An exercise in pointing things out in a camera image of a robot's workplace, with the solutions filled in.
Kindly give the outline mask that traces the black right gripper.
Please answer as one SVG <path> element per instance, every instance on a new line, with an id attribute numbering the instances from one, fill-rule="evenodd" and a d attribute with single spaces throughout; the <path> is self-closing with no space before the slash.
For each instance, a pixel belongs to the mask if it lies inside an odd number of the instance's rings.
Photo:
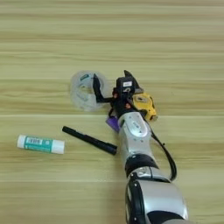
<path id="1" fill-rule="evenodd" d="M 140 88 L 137 80 L 131 74 L 131 72 L 124 70 L 124 75 L 125 77 L 130 77 L 135 82 L 136 88 Z M 132 93 L 119 92 L 115 88 L 112 93 L 113 97 L 104 98 L 101 92 L 101 83 L 96 74 L 94 74 L 93 78 L 93 89 L 96 101 L 98 103 L 111 103 L 111 107 L 115 111 L 115 115 L 118 118 L 126 113 L 138 111 L 138 109 L 134 106 Z"/>

